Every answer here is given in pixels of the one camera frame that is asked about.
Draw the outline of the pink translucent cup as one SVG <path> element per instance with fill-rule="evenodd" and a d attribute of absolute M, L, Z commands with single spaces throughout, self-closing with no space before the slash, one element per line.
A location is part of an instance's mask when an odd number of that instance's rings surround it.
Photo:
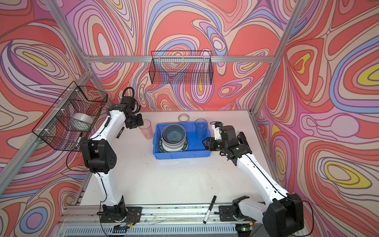
<path fill-rule="evenodd" d="M 154 136 L 152 123 L 148 119 L 143 120 L 143 124 L 139 126 L 140 131 L 146 139 L 152 139 Z"/>

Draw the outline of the clear grey plastic cup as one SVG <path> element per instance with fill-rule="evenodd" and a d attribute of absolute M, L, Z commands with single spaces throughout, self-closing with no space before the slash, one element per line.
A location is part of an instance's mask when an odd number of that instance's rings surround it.
<path fill-rule="evenodd" d="M 198 139 L 204 139 L 207 137 L 208 123 L 205 119 L 197 119 L 195 121 L 195 132 Z"/>

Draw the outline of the dark blue ceramic bowl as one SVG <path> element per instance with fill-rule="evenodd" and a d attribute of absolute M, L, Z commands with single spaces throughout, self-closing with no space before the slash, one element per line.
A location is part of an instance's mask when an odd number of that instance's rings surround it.
<path fill-rule="evenodd" d="M 181 143 L 186 137 L 186 131 L 180 124 L 169 124 L 162 131 L 162 139 L 169 144 Z"/>

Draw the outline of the white plate green lettered rim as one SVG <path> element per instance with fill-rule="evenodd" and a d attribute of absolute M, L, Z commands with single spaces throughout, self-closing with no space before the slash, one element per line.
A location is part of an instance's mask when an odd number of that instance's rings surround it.
<path fill-rule="evenodd" d="M 162 135 L 159 138 L 159 151 L 161 153 L 171 153 L 171 152 L 185 152 L 188 149 L 188 140 L 186 136 L 181 136 L 181 140 L 177 143 L 169 143 L 164 140 Z"/>

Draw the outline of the grey purple bowl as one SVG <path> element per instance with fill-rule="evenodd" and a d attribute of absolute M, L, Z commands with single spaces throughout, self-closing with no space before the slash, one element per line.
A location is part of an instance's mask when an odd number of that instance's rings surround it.
<path fill-rule="evenodd" d="M 186 142 L 187 142 L 186 139 L 177 143 L 169 143 L 169 142 L 166 142 L 165 140 L 162 140 L 162 145 L 166 148 L 177 150 L 177 149 L 182 149 L 185 146 Z"/>

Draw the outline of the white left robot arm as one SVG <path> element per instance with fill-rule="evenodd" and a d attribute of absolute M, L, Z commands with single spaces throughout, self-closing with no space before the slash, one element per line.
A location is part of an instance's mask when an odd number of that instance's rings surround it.
<path fill-rule="evenodd" d="M 84 164 L 94 174 L 103 195 L 99 215 L 116 222 L 126 217 L 127 208 L 114 180 L 113 169 L 117 156 L 110 141 L 117 138 L 121 127 L 134 129 L 144 124 L 140 109 L 133 95 L 122 96 L 121 102 L 109 109 L 108 116 L 99 130 L 91 138 L 80 143 Z"/>

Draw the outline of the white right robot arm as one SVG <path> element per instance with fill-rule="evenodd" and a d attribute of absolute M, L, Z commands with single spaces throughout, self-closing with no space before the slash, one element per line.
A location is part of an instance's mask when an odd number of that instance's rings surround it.
<path fill-rule="evenodd" d="M 261 223 L 271 237 L 287 237 L 305 226 L 303 200 L 289 194 L 259 164 L 243 132 L 236 134 L 231 125 L 219 121 L 211 123 L 214 137 L 202 141 L 208 151 L 218 151 L 221 156 L 243 171 L 258 189 L 263 202 L 248 196 L 232 202 L 232 216 L 240 221 L 247 218 Z"/>

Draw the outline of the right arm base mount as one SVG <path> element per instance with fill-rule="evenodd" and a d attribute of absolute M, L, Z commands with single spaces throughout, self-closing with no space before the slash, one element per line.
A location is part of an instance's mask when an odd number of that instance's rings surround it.
<path fill-rule="evenodd" d="M 215 213 L 218 213 L 220 221 L 222 222 L 255 222 L 254 219 L 242 215 L 242 213 L 233 205 L 220 205 L 218 209 L 219 211 Z"/>

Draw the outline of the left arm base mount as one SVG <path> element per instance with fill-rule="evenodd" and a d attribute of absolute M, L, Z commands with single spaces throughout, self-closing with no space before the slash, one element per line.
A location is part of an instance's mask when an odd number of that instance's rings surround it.
<path fill-rule="evenodd" d="M 127 206 L 125 210 L 103 210 L 98 213 L 101 223 L 125 223 L 136 224 L 140 222 L 142 215 L 142 207 Z"/>

